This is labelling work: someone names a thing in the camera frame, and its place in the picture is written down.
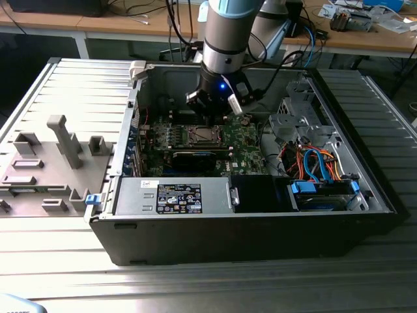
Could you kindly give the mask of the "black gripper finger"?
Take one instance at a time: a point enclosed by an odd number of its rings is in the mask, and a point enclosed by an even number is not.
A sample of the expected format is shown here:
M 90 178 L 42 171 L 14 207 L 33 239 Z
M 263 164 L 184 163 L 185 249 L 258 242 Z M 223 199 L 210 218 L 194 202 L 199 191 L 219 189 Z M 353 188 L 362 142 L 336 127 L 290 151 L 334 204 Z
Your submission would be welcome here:
M 216 118 L 215 103 L 202 89 L 186 93 L 186 105 L 204 119 L 207 126 L 212 126 Z
M 232 112 L 232 108 L 226 98 L 216 98 L 214 100 L 214 116 L 223 117 L 229 115 Z

